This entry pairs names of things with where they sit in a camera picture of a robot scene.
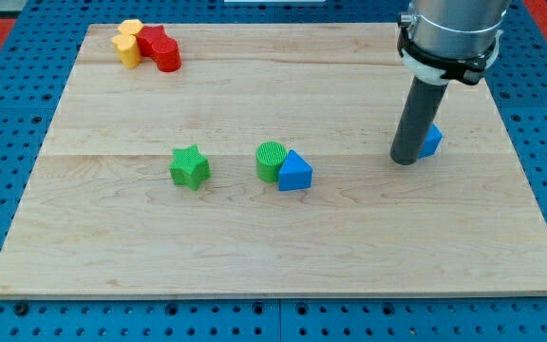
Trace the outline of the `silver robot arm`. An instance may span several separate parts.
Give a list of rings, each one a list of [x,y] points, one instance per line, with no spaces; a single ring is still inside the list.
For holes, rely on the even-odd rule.
[[[509,0],[412,0],[398,15],[403,64],[429,85],[479,83],[500,50]]]

